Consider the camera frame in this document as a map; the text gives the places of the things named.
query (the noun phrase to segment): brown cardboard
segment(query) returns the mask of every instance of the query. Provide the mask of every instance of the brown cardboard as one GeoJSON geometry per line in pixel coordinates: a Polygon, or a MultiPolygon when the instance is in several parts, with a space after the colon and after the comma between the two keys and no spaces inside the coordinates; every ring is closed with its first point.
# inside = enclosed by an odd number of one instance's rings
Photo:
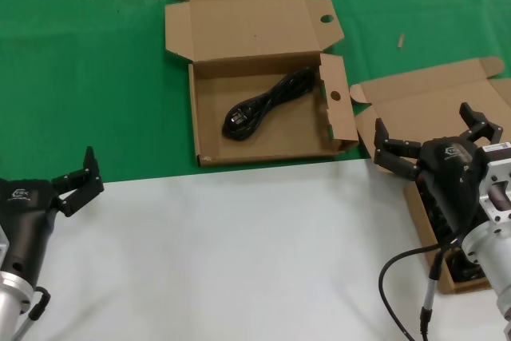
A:
{"type": "MultiPolygon", "coordinates": [[[[410,182],[404,188],[406,203],[408,209],[414,221],[415,227],[422,246],[429,246],[437,243],[437,238],[434,235],[431,223],[428,220],[428,216],[422,199],[419,194],[417,185],[414,182],[410,182]]],[[[433,263],[436,252],[426,253],[426,260],[429,266],[433,263]]],[[[466,293],[470,291],[480,291],[483,289],[490,289],[489,282],[487,279],[479,279],[474,281],[468,281],[465,283],[455,283],[449,273],[449,269],[445,261],[442,262],[442,274],[440,281],[438,282],[438,290],[444,294],[450,293],[466,293]]]]}
{"type": "Polygon", "coordinates": [[[193,61],[188,69],[199,163],[334,156],[356,145],[343,59],[321,54],[342,38],[331,0],[188,0],[166,6],[166,48],[193,61]],[[246,141],[222,136],[232,106],[304,66],[319,69],[312,93],[271,111],[246,141]]]}
{"type": "MultiPolygon", "coordinates": [[[[503,70],[501,59],[485,57],[353,85],[353,102],[371,104],[355,118],[369,154],[374,156],[374,123],[378,117],[395,139],[424,142],[458,136],[466,130],[459,115],[463,101],[500,125],[504,129],[502,140],[511,141],[511,81],[489,80],[503,70]]],[[[478,144],[488,141],[481,139],[478,144]]]]}

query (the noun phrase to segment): metal cylinder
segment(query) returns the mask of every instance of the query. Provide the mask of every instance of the metal cylinder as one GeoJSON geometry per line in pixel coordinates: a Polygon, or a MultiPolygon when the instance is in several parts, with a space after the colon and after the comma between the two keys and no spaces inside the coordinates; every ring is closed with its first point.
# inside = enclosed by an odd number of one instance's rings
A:
{"type": "Polygon", "coordinates": [[[34,290],[21,277],[0,272],[0,341],[12,341],[19,315],[30,309],[34,290]]]}
{"type": "Polygon", "coordinates": [[[9,290],[0,289],[0,341],[11,341],[16,332],[22,303],[9,290]]]}
{"type": "Polygon", "coordinates": [[[469,260],[480,264],[492,289],[497,293],[497,306],[511,319],[511,223],[495,225],[490,221],[479,225],[463,241],[469,260]]]}

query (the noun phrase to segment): black power cord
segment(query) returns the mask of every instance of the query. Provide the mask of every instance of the black power cord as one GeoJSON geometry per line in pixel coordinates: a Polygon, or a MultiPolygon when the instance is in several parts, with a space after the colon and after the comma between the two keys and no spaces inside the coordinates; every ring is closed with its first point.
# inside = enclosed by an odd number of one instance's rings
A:
{"type": "Polygon", "coordinates": [[[268,112],[277,105],[311,92],[314,83],[315,71],[312,68],[299,69],[287,75],[266,93],[232,107],[225,117],[222,133],[237,141],[248,139],[259,128],[268,112]]]}
{"type": "MultiPolygon", "coordinates": [[[[468,216],[466,222],[463,225],[461,225],[456,231],[454,231],[448,238],[446,238],[441,244],[437,243],[435,245],[430,245],[428,247],[412,249],[410,251],[400,253],[399,255],[394,256],[389,261],[387,261],[387,263],[385,265],[383,265],[383,268],[380,271],[380,275],[378,277],[378,290],[379,290],[380,296],[382,297],[383,304],[385,305],[385,308],[389,312],[390,317],[392,317],[392,319],[398,326],[399,330],[404,334],[404,336],[409,341],[415,341],[415,339],[411,336],[410,333],[408,333],[408,331],[403,326],[401,321],[399,321],[399,318],[396,316],[396,314],[392,310],[392,307],[390,306],[389,301],[385,296],[385,291],[383,290],[383,279],[385,277],[386,271],[394,263],[396,263],[397,261],[404,259],[408,256],[414,256],[414,255],[419,255],[421,253],[432,252],[432,251],[436,251],[437,249],[442,248],[442,250],[439,252],[439,254],[441,254],[441,255],[438,257],[435,257],[435,261],[431,265],[431,270],[430,270],[430,276],[432,274],[433,274],[433,276],[436,276],[438,274],[438,277],[439,277],[441,267],[442,267],[443,255],[445,254],[446,250],[452,246],[451,243],[453,241],[455,241],[459,236],[463,235],[465,232],[467,232],[469,230],[470,225],[472,224],[473,218],[477,214],[477,210],[479,209],[479,195],[478,195],[477,191],[475,193],[475,196],[476,196],[476,199],[474,201],[473,208],[471,209],[471,212],[469,213],[469,216],[468,216]]],[[[422,307],[422,310],[421,310],[421,326],[420,326],[420,328],[421,328],[421,334],[422,334],[423,341],[427,341],[427,339],[428,339],[427,338],[427,328],[428,328],[428,322],[431,320],[432,311],[433,311],[432,309],[427,309],[424,307],[422,307]]]]}

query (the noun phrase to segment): green mat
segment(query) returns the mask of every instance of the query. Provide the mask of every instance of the green mat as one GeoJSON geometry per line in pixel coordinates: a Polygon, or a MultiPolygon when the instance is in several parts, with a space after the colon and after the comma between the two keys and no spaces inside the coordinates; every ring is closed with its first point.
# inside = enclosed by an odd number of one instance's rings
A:
{"type": "MultiPolygon", "coordinates": [[[[0,0],[0,177],[73,170],[86,145],[107,181],[211,172],[194,159],[187,62],[164,50],[175,1],[0,0]]],[[[469,57],[511,63],[511,0],[333,1],[350,84],[469,57]]]]}

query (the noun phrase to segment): cable connector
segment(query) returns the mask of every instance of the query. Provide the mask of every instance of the cable connector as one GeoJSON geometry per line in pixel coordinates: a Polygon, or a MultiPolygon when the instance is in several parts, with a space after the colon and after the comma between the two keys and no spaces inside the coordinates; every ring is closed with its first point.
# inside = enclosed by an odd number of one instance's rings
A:
{"type": "Polygon", "coordinates": [[[421,309],[421,335],[427,335],[428,334],[428,325],[431,321],[431,315],[433,314],[433,309],[425,309],[422,307],[421,309]]]}

